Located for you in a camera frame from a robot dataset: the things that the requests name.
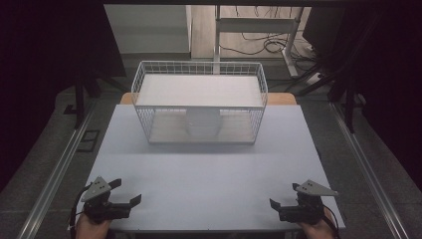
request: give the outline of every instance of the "white wire basket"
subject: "white wire basket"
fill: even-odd
[[[268,99],[260,63],[141,62],[131,92],[149,143],[253,144]]]

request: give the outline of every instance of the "gray floor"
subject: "gray floor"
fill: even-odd
[[[237,60],[235,57],[222,61],[235,61]],[[123,56],[128,77],[127,79],[117,80],[130,86],[136,66],[141,59],[142,56]],[[172,56],[163,58],[163,56],[160,56],[159,60],[189,59],[174,59]],[[256,58],[252,61],[259,61],[264,65],[270,91],[282,92],[289,85],[290,78],[283,61],[263,58]],[[113,109],[122,96],[122,93],[112,86],[102,81],[99,81],[99,83],[103,91],[102,96],[96,100],[87,98],[88,101],[96,101],[97,103],[87,130],[98,130],[99,141],[95,145],[94,151],[75,153],[61,186],[41,223],[36,238],[69,238],[67,223],[70,209],[78,191],[85,186]],[[293,90],[299,90],[306,85],[306,82],[302,82]],[[326,86],[306,97],[298,98],[298,104],[304,111],[316,148],[321,154],[321,163],[330,186],[340,193],[340,197],[336,201],[346,225],[346,229],[341,231],[341,237],[346,239],[394,238],[361,169],[356,163],[351,148],[339,128],[329,102],[326,100],[325,94],[328,89],[329,86]],[[1,192],[0,238],[16,238],[32,210],[52,169],[74,132],[75,116],[63,114],[66,106],[74,103],[73,89],[67,89],[58,94],[56,110],[48,125],[18,172]],[[367,123],[360,108],[355,109],[353,122],[355,136],[374,168],[381,185],[393,202],[410,238],[422,238],[422,231],[418,228],[422,225],[422,217],[420,217],[422,214],[422,193]],[[79,145],[79,149],[89,147],[91,146],[85,143]],[[231,238],[254,238],[253,235],[248,234],[237,235],[237,237],[230,236]],[[139,238],[156,237],[145,234]]]

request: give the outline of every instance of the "white tabletop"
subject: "white tabletop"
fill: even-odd
[[[122,179],[111,202],[142,194],[111,228],[143,232],[296,229],[269,198],[296,206],[292,183],[329,187],[300,106],[268,106],[254,145],[150,145],[133,106],[116,106],[87,184],[99,175]],[[322,201],[344,227],[334,198]]]

